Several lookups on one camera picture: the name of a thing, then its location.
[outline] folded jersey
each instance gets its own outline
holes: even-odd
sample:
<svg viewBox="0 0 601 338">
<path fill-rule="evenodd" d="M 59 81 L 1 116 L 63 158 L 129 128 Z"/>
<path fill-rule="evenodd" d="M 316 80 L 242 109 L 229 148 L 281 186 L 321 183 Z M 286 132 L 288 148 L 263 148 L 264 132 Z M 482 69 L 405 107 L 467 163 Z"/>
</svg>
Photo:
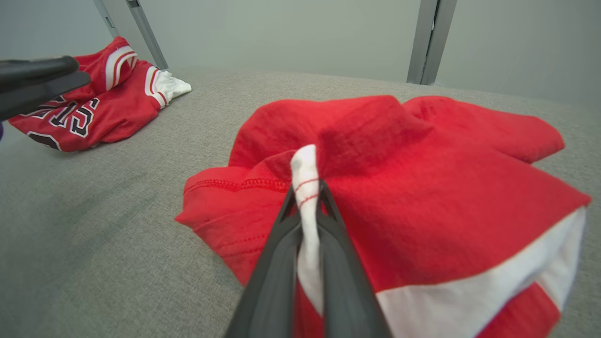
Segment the folded jersey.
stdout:
<svg viewBox="0 0 601 338">
<path fill-rule="evenodd" d="M 550 332 L 575 275 L 590 202 L 529 164 L 563 148 L 553 127 L 445 97 L 259 108 L 240 128 L 229 166 L 187 181 L 176 218 L 242 284 L 290 184 L 298 189 L 300 177 L 311 176 L 295 172 L 302 165 L 293 160 L 310 144 L 314 174 L 328 183 L 396 337 Z M 301 262 L 314 254 L 302 250 L 296 333 L 321 336 L 312 279 L 319 273 Z"/>
<path fill-rule="evenodd" d="M 138 55 L 122 37 L 102 51 L 75 57 L 91 83 L 9 123 L 33 140 L 64 152 L 130 137 L 171 99 L 192 90 Z"/>
</svg>

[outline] red jersey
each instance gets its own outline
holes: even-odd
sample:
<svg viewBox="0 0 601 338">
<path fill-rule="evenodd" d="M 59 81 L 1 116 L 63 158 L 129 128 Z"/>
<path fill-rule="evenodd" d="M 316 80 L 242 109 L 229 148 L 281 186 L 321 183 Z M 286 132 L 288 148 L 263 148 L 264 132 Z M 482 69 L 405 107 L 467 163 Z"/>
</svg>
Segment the red jersey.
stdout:
<svg viewBox="0 0 601 338">
<path fill-rule="evenodd" d="M 75 57 L 91 82 L 9 123 L 48 147 L 72 152 L 130 137 L 189 84 L 136 54 L 122 37 L 102 51 Z"/>
</svg>

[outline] white fabric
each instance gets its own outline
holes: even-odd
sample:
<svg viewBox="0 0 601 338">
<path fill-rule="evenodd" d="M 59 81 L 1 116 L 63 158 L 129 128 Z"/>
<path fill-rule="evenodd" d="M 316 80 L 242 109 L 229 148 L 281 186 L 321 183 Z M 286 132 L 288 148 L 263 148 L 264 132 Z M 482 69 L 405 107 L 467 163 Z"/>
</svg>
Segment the white fabric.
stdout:
<svg viewBox="0 0 601 338">
<path fill-rule="evenodd" d="M 576 273 L 585 219 L 581 207 L 511 259 L 473 277 L 378 292 L 393 335 L 475 337 L 508 300 L 533 282 L 561 309 Z"/>
<path fill-rule="evenodd" d="M 173 98 L 192 91 L 192 86 L 172 77 L 170 72 L 149 67 L 146 72 L 144 91 L 146 95 L 155 98 L 161 108 L 164 108 Z"/>
<path fill-rule="evenodd" d="M 121 65 L 127 60 L 133 60 L 136 58 L 136 54 L 130 46 L 123 46 L 113 51 L 106 59 L 105 65 L 105 81 L 106 90 L 110 90 L 112 87 L 119 84 L 121 76 Z"/>
<path fill-rule="evenodd" d="M 178 96 L 192 91 L 192 86 L 178 78 L 174 78 L 170 72 L 159 70 L 155 82 L 156 90 L 165 95 L 167 105 Z"/>
<path fill-rule="evenodd" d="M 317 172 L 316 147 L 311 144 L 299 149 L 290 162 L 292 187 L 302 222 L 303 240 L 297 262 L 297 276 L 307 298 L 317 312 L 323 314 L 323 279 L 317 233 Z"/>
</svg>

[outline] gray fabric surface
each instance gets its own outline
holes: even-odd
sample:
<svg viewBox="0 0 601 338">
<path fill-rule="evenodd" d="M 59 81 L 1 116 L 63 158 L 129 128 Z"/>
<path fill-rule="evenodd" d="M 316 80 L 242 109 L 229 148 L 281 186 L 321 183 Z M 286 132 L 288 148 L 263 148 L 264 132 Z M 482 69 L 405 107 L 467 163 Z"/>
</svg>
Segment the gray fabric surface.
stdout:
<svg viewBox="0 0 601 338">
<path fill-rule="evenodd" d="M 538 167 L 601 191 L 597 115 L 519 97 L 292 73 L 172 69 L 192 84 L 128 140 L 60 153 L 24 138 L 0 149 L 0 336 L 218 337 L 242 288 L 173 218 L 191 175 L 227 164 L 239 127 L 278 99 L 429 94 L 536 115 L 567 149 Z M 554 337 L 601 332 L 601 210 L 589 210 L 580 271 Z"/>
</svg>

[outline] red fabric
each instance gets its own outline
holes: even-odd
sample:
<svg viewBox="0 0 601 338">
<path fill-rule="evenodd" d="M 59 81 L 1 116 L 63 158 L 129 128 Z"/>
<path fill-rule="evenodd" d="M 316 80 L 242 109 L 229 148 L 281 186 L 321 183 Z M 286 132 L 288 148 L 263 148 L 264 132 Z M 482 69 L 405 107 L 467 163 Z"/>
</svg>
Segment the red fabric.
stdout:
<svg viewBox="0 0 601 338">
<path fill-rule="evenodd" d="M 10 124 L 39 143 L 64 152 L 84 150 L 99 142 L 116 142 L 128 138 L 154 119 L 161 103 L 149 96 L 145 89 L 156 70 L 150 63 L 124 61 L 119 68 L 111 68 L 113 84 L 121 84 L 106 90 L 105 70 L 109 59 L 130 57 L 127 51 L 114 52 L 127 46 L 124 38 L 117 37 L 102 51 L 75 57 L 80 70 L 91 76 L 91 84 L 62 95 L 39 109 L 9 119 Z"/>
<path fill-rule="evenodd" d="M 511 299 L 478 338 L 544 338 L 559 318 L 553 302 L 534 283 Z"/>
<path fill-rule="evenodd" d="M 242 284 L 307 144 L 376 292 L 479 274 L 590 201 L 528 164 L 563 148 L 535 117 L 444 97 L 274 102 L 242 126 L 227 168 L 188 180 L 176 218 Z M 302 320 L 301 332 L 319 321 Z"/>
</svg>

